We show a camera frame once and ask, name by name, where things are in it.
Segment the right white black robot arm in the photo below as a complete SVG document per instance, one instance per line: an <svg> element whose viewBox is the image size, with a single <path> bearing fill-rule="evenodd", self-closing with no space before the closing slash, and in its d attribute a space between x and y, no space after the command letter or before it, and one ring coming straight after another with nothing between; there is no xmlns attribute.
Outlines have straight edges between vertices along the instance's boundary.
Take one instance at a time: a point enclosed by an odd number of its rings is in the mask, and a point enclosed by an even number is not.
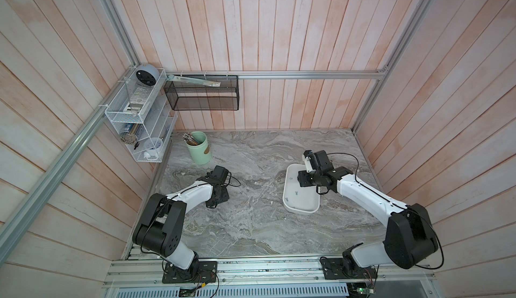
<svg viewBox="0 0 516 298"><path fill-rule="evenodd" d="M444 256L429 213L419 204L408 205L370 186L356 171L334 167L329 154L306 150L305 170L298 173L301 187L321 187L346 197L367 210L386 227L385 239L371 244L356 244L342 254L343 272L349 276L367 268L395 264L408 270L437 251Z"/></svg>

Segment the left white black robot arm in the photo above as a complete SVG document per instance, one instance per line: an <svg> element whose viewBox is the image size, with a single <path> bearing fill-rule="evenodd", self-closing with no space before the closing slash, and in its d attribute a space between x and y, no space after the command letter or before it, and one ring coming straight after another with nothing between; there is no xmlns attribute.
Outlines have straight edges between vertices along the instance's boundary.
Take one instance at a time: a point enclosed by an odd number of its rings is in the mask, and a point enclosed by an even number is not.
<svg viewBox="0 0 516 298"><path fill-rule="evenodd" d="M198 205L215 209L229 200L231 173L222 166L171 194L153 194L132 235L134 244L159 255L173 267L186 271L198 258L181 240L185 215Z"/></svg>

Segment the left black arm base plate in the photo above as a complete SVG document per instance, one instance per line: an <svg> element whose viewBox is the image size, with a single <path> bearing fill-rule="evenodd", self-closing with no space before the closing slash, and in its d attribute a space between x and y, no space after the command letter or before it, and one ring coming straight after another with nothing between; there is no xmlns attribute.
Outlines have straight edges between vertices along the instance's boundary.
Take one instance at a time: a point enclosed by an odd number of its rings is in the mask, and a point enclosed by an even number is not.
<svg viewBox="0 0 516 298"><path fill-rule="evenodd" d="M193 261L187 270L167 262L164 266L162 283L216 283L217 269L218 263L216 261Z"/></svg>

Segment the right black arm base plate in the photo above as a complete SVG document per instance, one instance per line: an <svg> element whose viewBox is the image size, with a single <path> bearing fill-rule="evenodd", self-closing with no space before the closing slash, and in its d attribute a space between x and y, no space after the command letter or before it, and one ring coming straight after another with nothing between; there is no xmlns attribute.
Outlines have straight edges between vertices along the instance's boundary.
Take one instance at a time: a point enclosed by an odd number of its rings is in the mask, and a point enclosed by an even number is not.
<svg viewBox="0 0 516 298"><path fill-rule="evenodd" d="M360 268L347 258L320 257L319 262L325 280L365 279L375 280L378 271L374 267Z"/></svg>

